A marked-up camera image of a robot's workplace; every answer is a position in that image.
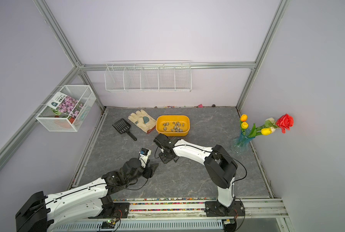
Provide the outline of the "yellow plastic storage box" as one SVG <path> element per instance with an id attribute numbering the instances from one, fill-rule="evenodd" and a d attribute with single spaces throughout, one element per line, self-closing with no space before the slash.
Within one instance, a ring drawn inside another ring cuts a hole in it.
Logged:
<path id="1" fill-rule="evenodd" d="M 171 125 L 170 122 L 180 122 L 180 129 L 182 129 L 182 132 L 179 132 L 179 129 L 174 129 L 174 126 L 177 125 Z M 163 130 L 163 123 L 169 123 L 168 126 L 165 126 L 167 128 L 166 131 Z M 157 124 L 156 124 L 156 130 L 158 133 L 164 134 L 166 136 L 186 136 L 190 130 L 190 119 L 187 116 L 184 115 L 162 115 L 158 117 Z"/>

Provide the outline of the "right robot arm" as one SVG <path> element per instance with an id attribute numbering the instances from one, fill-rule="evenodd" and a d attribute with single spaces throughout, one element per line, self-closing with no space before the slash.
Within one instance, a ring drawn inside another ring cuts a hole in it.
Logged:
<path id="1" fill-rule="evenodd" d="M 202 164 L 218 188 L 219 204 L 226 208 L 232 205 L 235 200 L 233 186 L 240 162 L 232 158 L 222 146 L 203 147 L 164 134 L 156 136 L 154 143 L 161 150 L 159 157 L 164 164 L 177 161 L 180 157 Z"/>

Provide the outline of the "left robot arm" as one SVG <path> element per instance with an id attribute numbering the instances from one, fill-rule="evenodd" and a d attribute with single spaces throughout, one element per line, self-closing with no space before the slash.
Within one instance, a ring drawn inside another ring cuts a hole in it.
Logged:
<path id="1" fill-rule="evenodd" d="M 18 232 L 50 232 L 84 218 L 116 218 L 122 211 L 115 206 L 112 194 L 128 189 L 140 177 L 150 179 L 157 163 L 148 158 L 131 158 L 119 170 L 110 171 L 88 184 L 68 191 L 33 194 L 16 213 Z"/>

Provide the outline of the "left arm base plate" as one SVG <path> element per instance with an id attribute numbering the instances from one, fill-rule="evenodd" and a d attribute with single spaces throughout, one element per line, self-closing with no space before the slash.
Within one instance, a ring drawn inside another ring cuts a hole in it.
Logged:
<path id="1" fill-rule="evenodd" d="M 102 211 L 95 218 L 127 218 L 129 214 L 130 204 L 129 203 L 111 203 L 102 206 Z"/>

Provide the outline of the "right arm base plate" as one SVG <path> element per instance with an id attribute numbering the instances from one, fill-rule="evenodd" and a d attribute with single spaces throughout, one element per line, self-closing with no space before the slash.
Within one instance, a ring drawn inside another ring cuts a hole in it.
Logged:
<path id="1" fill-rule="evenodd" d="M 245 207 L 241 201 L 233 201 L 228 207 L 222 205 L 218 201 L 205 202 L 205 210 L 207 217 L 241 217 L 245 216 Z"/>

